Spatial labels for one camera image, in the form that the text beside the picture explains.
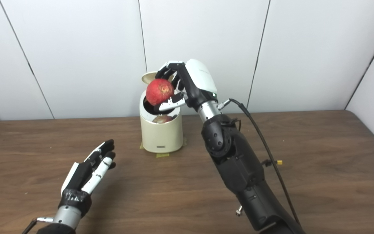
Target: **black cable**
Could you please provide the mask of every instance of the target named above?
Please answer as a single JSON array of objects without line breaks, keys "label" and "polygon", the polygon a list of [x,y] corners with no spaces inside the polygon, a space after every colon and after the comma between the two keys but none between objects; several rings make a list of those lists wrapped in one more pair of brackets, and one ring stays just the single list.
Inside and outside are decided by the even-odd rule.
[{"label": "black cable", "polygon": [[37,224],[37,219],[33,219],[31,223],[25,228],[22,234],[27,234],[35,225]]},{"label": "black cable", "polygon": [[[275,162],[275,160],[273,159],[273,155],[272,155],[272,153],[270,152],[270,149],[269,149],[269,147],[268,147],[268,144],[266,143],[265,138],[264,138],[264,136],[262,135],[261,130],[259,129],[259,127],[258,127],[257,124],[255,123],[255,120],[252,118],[251,113],[249,113],[248,109],[246,109],[246,107],[243,105],[243,103],[240,103],[240,102],[236,101],[236,100],[233,99],[233,98],[229,98],[229,100],[232,101],[232,102],[234,102],[236,105],[238,105],[239,108],[243,111],[243,113],[245,113],[245,115],[249,118],[249,120],[251,120],[251,122],[252,122],[252,124],[254,125],[256,131],[258,132],[259,137],[261,138],[262,143],[264,144],[264,147],[265,147],[265,149],[266,149],[266,152],[268,153],[269,159],[270,159],[272,162]],[[299,219],[298,219],[297,213],[295,212],[294,206],[292,205],[292,201],[291,201],[291,198],[290,198],[290,196],[289,196],[289,194],[288,194],[288,190],[287,190],[287,188],[286,188],[286,186],[285,186],[284,180],[282,179],[282,176],[281,176],[281,174],[279,173],[278,166],[276,165],[276,163],[272,163],[272,166],[273,166],[273,168],[275,169],[276,175],[278,176],[279,182],[281,183],[282,189],[284,190],[285,197],[287,198],[287,201],[288,201],[288,204],[289,204],[289,206],[290,206],[290,209],[291,209],[292,215],[294,216],[295,221],[296,221],[299,225],[301,225],[301,224],[300,224],[300,221],[299,221]]]}]

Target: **pomegranate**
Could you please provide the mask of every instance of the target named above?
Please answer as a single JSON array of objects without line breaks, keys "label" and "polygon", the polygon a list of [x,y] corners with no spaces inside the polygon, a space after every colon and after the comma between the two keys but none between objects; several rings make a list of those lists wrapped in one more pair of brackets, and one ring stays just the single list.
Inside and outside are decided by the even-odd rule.
[{"label": "pomegranate", "polygon": [[174,88],[171,82],[166,79],[155,79],[147,86],[147,101],[155,106],[174,95]]},{"label": "pomegranate", "polygon": [[165,115],[159,115],[159,116],[157,116],[153,120],[153,123],[163,124],[163,123],[170,122],[171,120],[172,120],[172,117],[165,114]]}]

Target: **yellow tape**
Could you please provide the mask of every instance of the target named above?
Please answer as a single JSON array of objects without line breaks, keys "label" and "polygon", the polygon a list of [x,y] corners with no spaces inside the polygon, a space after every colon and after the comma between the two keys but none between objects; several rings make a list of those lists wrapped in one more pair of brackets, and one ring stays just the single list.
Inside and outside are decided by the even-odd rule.
[{"label": "yellow tape", "polygon": [[169,156],[169,153],[157,154],[157,158],[167,157],[167,156]]}]

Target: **panel seam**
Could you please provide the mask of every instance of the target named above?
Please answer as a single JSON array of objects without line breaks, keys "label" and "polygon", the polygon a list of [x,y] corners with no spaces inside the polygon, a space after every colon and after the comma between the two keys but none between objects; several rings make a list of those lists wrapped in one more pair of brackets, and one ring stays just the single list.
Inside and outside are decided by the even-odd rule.
[{"label": "panel seam", "polygon": [[138,0],[138,9],[139,9],[139,20],[141,22],[142,48],[144,49],[145,72],[148,72],[148,69],[147,69],[147,54],[145,53],[144,28],[142,26],[141,4],[140,4],[139,0]]},{"label": "panel seam", "polygon": [[347,102],[346,107],[344,108],[344,110],[347,110],[347,107],[349,106],[350,102],[352,101],[352,99],[353,99],[353,97],[354,97],[354,95],[355,95],[357,89],[358,89],[359,86],[360,86],[360,83],[362,82],[363,78],[365,77],[366,73],[368,72],[368,69],[370,68],[370,65],[372,64],[373,60],[374,60],[374,55],[373,55],[373,57],[371,58],[371,60],[370,60],[370,62],[369,62],[369,64],[368,64],[368,66],[366,67],[365,72],[363,73],[363,75],[362,75],[362,77],[360,78],[359,82],[357,83],[357,86],[356,86],[355,90],[353,91],[352,96],[350,96],[350,99],[349,99],[349,101]]},{"label": "panel seam", "polygon": [[12,26],[12,23],[11,23],[11,21],[10,21],[8,15],[7,15],[7,13],[6,13],[6,10],[5,10],[4,5],[3,5],[3,3],[1,2],[1,0],[0,0],[0,5],[1,5],[3,11],[4,11],[4,14],[5,14],[5,16],[6,16],[6,19],[8,20],[8,23],[9,23],[11,29],[12,29],[12,32],[13,32],[14,35],[15,35],[15,39],[17,40],[17,42],[18,42],[18,44],[19,44],[19,47],[20,47],[20,49],[21,49],[21,51],[22,51],[22,54],[24,55],[24,58],[25,58],[25,60],[27,61],[28,67],[30,68],[30,71],[31,71],[31,73],[32,73],[32,75],[33,75],[33,77],[34,77],[34,80],[36,81],[37,86],[38,86],[38,88],[40,89],[41,94],[43,95],[44,101],[46,102],[47,107],[49,108],[50,114],[52,115],[53,119],[55,119],[55,116],[53,115],[53,111],[51,110],[50,105],[49,105],[49,103],[47,102],[46,96],[44,95],[43,90],[41,89],[40,83],[38,82],[37,77],[36,77],[35,74],[34,74],[34,71],[33,71],[32,67],[31,67],[31,65],[30,65],[30,62],[28,61],[27,55],[25,55],[24,49],[22,48],[22,45],[21,45],[21,43],[20,43],[20,41],[19,41],[19,39],[18,39],[17,33],[15,32],[14,27]]},{"label": "panel seam", "polygon": [[252,76],[251,89],[249,90],[248,103],[246,104],[246,109],[249,107],[249,101],[251,100],[252,87],[253,87],[253,85],[254,85],[256,69],[257,69],[257,67],[258,67],[259,54],[261,53],[262,40],[263,40],[263,38],[264,38],[265,27],[266,27],[266,21],[267,21],[267,19],[268,19],[269,6],[270,6],[270,0],[269,0],[269,2],[268,2],[268,7],[267,7],[267,9],[266,9],[266,15],[265,15],[264,27],[262,28],[261,41],[259,42],[258,55],[256,56],[255,70],[254,70],[254,75]]}]

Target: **container lid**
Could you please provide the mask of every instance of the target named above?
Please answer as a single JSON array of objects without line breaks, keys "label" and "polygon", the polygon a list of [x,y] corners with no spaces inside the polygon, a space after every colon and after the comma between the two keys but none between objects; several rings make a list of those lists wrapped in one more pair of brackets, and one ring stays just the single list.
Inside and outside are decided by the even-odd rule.
[{"label": "container lid", "polygon": [[[145,74],[142,76],[141,80],[142,80],[145,84],[149,84],[149,83],[151,83],[151,81],[155,80],[155,78],[156,78],[156,74],[157,74],[156,71],[147,72],[147,73],[145,73]],[[171,81],[172,81],[172,78],[174,78],[173,75],[169,77],[168,81],[171,82]]]}]

